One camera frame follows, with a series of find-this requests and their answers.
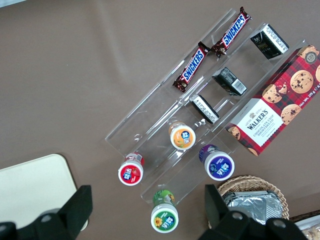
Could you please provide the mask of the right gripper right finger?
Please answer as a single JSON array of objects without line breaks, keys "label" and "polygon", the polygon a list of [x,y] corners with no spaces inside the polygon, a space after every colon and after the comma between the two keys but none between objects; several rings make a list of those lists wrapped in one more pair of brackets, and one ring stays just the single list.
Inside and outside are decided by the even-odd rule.
[{"label": "right gripper right finger", "polygon": [[211,225],[201,240],[305,240],[302,231],[291,221],[270,218],[260,224],[240,211],[228,209],[217,187],[205,185],[205,212]]}]

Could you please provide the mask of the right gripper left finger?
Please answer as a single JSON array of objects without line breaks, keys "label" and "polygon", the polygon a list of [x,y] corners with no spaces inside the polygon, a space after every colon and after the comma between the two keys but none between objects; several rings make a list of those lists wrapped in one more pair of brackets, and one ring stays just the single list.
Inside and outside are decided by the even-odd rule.
[{"label": "right gripper left finger", "polygon": [[92,187],[82,185],[56,213],[39,216],[16,229],[13,222],[0,224],[2,240],[75,240],[93,211]]}]

